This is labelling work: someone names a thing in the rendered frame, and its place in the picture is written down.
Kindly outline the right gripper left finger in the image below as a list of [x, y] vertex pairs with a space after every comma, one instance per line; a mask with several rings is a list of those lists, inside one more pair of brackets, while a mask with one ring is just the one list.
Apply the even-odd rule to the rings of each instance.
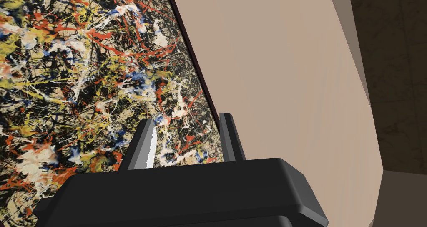
[[153, 168], [157, 139], [154, 121], [152, 119], [142, 119], [132, 137], [126, 154], [123, 156], [119, 170]]

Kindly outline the multicoloured splatter painting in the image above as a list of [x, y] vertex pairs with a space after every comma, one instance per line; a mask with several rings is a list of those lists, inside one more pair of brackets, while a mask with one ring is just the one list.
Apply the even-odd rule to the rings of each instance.
[[174, 0], [0, 0], [1, 227], [35, 227], [75, 174], [117, 171], [146, 118], [154, 167], [223, 160]]

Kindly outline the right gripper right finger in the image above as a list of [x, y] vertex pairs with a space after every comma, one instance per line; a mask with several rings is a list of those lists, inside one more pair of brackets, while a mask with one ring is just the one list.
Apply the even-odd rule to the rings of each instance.
[[219, 120], [224, 162], [246, 160], [233, 116], [230, 113], [220, 113]]

